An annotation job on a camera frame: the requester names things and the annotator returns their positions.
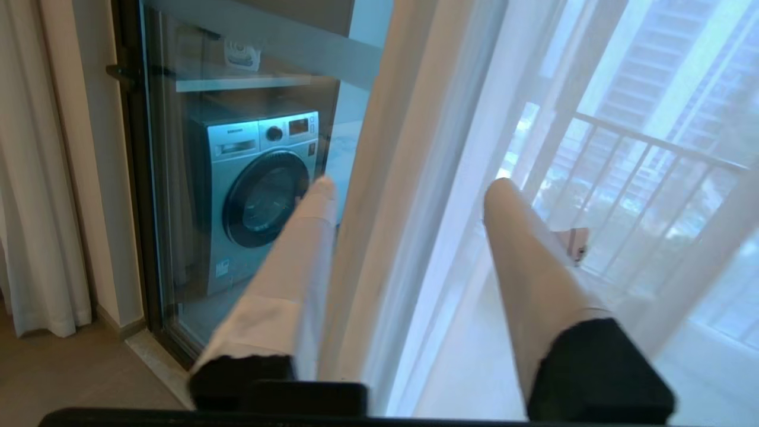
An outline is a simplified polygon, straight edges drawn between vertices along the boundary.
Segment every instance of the washing machine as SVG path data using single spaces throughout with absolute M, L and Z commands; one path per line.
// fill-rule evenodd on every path
M 279 110 L 236 119 L 216 111 L 225 117 L 193 120 L 196 295 L 248 281 L 317 176 L 318 112 Z

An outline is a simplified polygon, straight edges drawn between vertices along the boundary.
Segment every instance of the digital display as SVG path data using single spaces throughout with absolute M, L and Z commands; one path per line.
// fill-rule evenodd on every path
M 290 135 L 303 134 L 308 132 L 308 118 L 293 120 L 290 122 Z

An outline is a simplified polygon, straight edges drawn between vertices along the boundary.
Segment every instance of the white fabric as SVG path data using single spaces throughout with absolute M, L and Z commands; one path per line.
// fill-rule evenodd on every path
M 66 337 L 90 298 L 37 3 L 0 3 L 0 287 L 16 334 Z
M 193 367 L 221 356 L 293 355 L 298 379 L 314 380 L 321 342 L 337 202 L 322 177 L 277 238 L 272 251 Z
M 611 313 L 567 269 L 559 240 L 506 178 L 485 195 L 485 227 L 509 323 L 519 385 L 527 399 L 540 361 L 569 327 Z

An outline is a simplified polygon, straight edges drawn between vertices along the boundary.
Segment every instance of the curtain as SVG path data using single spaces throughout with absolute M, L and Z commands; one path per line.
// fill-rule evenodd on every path
M 0 8 L 0 286 L 18 336 L 66 337 L 91 307 L 39 10 Z

